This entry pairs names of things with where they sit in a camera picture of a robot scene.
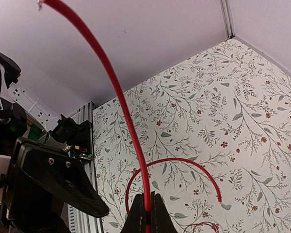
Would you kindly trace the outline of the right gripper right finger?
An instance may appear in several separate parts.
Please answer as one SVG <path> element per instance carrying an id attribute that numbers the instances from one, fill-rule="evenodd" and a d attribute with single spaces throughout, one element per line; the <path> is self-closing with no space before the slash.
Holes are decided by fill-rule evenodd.
<path id="1" fill-rule="evenodd" d="M 152 233 L 176 233 L 160 194 L 151 193 L 150 226 Z"/>

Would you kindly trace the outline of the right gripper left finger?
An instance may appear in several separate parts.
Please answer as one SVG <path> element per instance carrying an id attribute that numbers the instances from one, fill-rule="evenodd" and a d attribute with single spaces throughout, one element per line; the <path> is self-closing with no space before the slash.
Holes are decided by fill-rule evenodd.
<path id="1" fill-rule="evenodd" d="M 145 233 L 146 211 L 143 194 L 137 194 L 131 205 L 126 222 L 121 233 Z"/>

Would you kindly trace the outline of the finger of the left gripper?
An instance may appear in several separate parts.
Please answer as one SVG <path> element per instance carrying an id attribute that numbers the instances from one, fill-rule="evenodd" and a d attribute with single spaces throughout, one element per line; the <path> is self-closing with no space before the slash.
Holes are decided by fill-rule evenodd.
<path id="1" fill-rule="evenodd" d="M 93 217 L 109 214 L 82 163 L 59 148 L 18 138 L 7 177 L 7 208 L 13 216 L 45 214 L 53 198 Z"/>

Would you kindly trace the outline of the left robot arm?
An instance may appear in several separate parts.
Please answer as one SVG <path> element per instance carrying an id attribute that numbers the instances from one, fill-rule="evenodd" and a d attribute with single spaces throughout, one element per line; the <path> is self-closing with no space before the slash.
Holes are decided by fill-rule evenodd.
<path id="1" fill-rule="evenodd" d="M 96 192 L 94 105 L 63 116 L 20 74 L 0 53 L 0 233 L 97 233 L 109 208 Z"/>

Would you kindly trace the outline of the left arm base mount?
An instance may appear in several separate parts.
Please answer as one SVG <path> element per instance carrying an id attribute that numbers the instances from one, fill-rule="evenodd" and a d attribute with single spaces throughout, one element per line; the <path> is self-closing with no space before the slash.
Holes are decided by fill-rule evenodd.
<path id="1" fill-rule="evenodd" d="M 77 124 L 72 118 L 61 114 L 58 125 L 49 131 L 50 136 L 57 142 L 66 144 L 70 156 L 88 163 L 93 159 L 90 145 L 90 132 L 92 123 L 88 120 Z"/>

